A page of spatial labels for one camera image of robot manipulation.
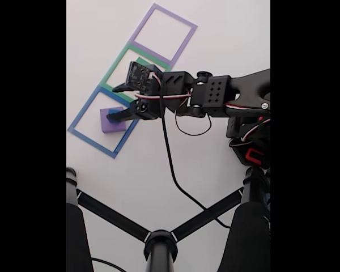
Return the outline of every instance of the white surface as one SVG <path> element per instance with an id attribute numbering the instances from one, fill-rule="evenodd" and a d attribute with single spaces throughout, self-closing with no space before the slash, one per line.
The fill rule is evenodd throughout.
<path id="1" fill-rule="evenodd" d="M 190 26 L 154 10 L 135 41 L 171 60 L 189 31 Z"/>
<path id="2" fill-rule="evenodd" d="M 157 3 L 198 25 L 173 70 L 239 77 L 270 67 L 269 0 Z M 67 128 L 151 5 L 67 0 Z M 212 129 L 199 137 L 179 132 L 173 114 L 166 112 L 166 118 L 176 176 L 185 190 L 210 206 L 241 187 L 246 167 L 227 147 L 225 118 L 213 118 Z M 191 133 L 207 127 L 206 118 L 180 117 L 179 122 Z M 66 137 L 67 166 L 77 171 L 79 188 L 150 231 L 173 230 L 201 212 L 173 184 L 160 119 L 140 121 L 114 160 L 68 132 Z M 233 213 L 221 217 L 225 224 Z M 84 219 L 94 257 L 127 272 L 145 271 L 141 242 L 90 212 Z M 175 272 L 217 271 L 227 235 L 212 222 L 185 238 L 178 244 Z M 115 271 L 101 264 L 95 269 Z"/>

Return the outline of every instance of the black metal frame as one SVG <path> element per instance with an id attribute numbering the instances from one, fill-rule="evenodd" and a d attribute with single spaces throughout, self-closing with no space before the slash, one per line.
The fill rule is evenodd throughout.
<path id="1" fill-rule="evenodd" d="M 174 234 L 177 242 L 186 238 L 193 232 L 205 226 L 207 223 L 211 222 L 215 218 L 221 216 L 225 212 L 237 206 L 241 201 L 241 194 L 239 191 L 242 192 L 243 187 L 239 188 L 222 200 L 218 201 L 216 204 L 213 204 L 208 209 L 202 211 L 200 214 L 189 219 L 182 225 L 172 230 L 170 233 Z M 79 189 L 77 189 L 76 192 L 77 196 L 79 196 L 78 205 L 81 205 L 88 211 L 98 215 L 102 219 L 113 224 L 114 226 L 135 237 L 141 242 L 146 242 L 146 237 L 151 234 L 149 230 L 128 219 L 122 214 L 119 214 L 105 204 L 97 201 L 85 192 Z"/>
<path id="2" fill-rule="evenodd" d="M 147 272 L 173 272 L 173 263 L 177 257 L 177 243 L 238 204 L 240 204 L 240 208 L 242 207 L 242 209 L 238 214 L 237 211 L 239 209 L 236 210 L 235 214 L 238 215 L 238 220 L 236 220 L 236 223 L 234 220 L 232 222 L 232 229 L 234 225 L 236 231 L 229 232 L 219 271 L 255 271 L 253 268 L 250 270 L 242 270 L 242 267 L 248 267 L 249 265 L 247 258 L 248 252 L 257 252 L 260 247 L 265 248 L 265 251 L 261 250 L 261 252 L 264 252 L 265 257 L 268 259 L 268 222 L 270 221 L 270 215 L 265 207 L 263 196 L 264 193 L 270 192 L 270 185 L 263 171 L 258 167 L 251 167 L 247 170 L 243 184 L 243 187 L 218 201 L 208 209 L 205 209 L 174 230 L 170 232 L 166 230 L 150 232 L 83 191 L 76 189 L 77 180 L 75 178 L 75 172 L 68 173 L 67 170 L 67 272 L 93 271 L 90 263 L 91 256 L 88 248 L 84 218 L 81 210 L 77 207 L 78 205 L 81 205 L 139 241 L 142 241 L 144 243 L 144 256 L 147 261 Z M 248 220 L 250 222 L 257 222 L 258 220 L 258 223 L 249 226 L 247 223 Z M 245 240 L 248 239 L 247 237 L 253 237 L 251 228 L 258 226 L 261 226 L 261 230 L 255 231 L 255 237 L 258 237 L 255 246 L 251 246 L 251 248 L 243 247 L 243 249 L 240 250 L 239 247 L 241 247 L 241 244 L 239 244 L 239 241 L 241 241 L 241 239 L 239 239 L 239 237 L 243 237 Z M 233 258 L 236 256 L 238 259 L 234 261 L 229 259 L 228 256 L 233 256 Z M 258 258 L 255 262 L 256 266 L 264 267 L 265 263 L 262 259 L 264 256 L 255 256 L 255 258 Z"/>

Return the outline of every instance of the tape square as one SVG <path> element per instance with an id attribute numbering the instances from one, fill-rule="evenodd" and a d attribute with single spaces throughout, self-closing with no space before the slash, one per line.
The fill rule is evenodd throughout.
<path id="1" fill-rule="evenodd" d="M 98 86 L 68 128 L 68 132 L 115 158 L 139 121 L 127 121 L 126 127 L 128 129 L 126 131 L 103 133 L 101 131 L 99 110 L 105 107 L 117 107 L 118 105 L 128 107 L 129 103 L 121 100 L 105 88 Z"/>
<path id="2" fill-rule="evenodd" d="M 173 66 L 196 29 L 195 24 L 153 4 L 129 43 Z"/>

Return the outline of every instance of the purple block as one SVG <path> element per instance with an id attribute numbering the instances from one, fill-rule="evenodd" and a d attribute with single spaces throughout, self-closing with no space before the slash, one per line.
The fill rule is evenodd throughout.
<path id="1" fill-rule="evenodd" d="M 119 111 L 123 110 L 123 107 L 111 108 Z M 126 131 L 126 122 L 110 123 L 107 119 L 109 109 L 101 109 L 101 127 L 103 133 L 110 133 L 115 131 Z"/>

